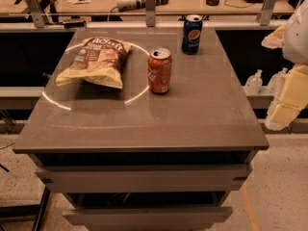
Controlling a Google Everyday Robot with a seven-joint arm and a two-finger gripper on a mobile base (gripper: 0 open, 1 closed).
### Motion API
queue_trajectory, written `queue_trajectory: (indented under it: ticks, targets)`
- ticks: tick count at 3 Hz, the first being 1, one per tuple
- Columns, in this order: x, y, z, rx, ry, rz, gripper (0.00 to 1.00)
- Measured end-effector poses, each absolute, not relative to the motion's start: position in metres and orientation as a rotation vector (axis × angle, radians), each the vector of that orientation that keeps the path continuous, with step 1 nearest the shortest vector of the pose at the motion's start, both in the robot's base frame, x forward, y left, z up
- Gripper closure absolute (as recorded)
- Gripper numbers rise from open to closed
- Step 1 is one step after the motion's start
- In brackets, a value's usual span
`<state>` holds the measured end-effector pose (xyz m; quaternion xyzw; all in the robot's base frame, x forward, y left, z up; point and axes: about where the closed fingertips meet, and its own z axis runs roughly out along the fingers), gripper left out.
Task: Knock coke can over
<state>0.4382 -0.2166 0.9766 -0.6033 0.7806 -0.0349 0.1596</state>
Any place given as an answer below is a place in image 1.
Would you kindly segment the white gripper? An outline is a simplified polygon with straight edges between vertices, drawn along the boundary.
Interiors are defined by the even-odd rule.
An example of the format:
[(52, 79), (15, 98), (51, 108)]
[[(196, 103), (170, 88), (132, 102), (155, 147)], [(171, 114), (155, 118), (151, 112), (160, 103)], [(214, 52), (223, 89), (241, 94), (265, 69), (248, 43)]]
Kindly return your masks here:
[(295, 63), (285, 75), (279, 95), (270, 103), (265, 126), (272, 131), (288, 127), (308, 105), (308, 0), (261, 42), (269, 49), (282, 48), (285, 59)]

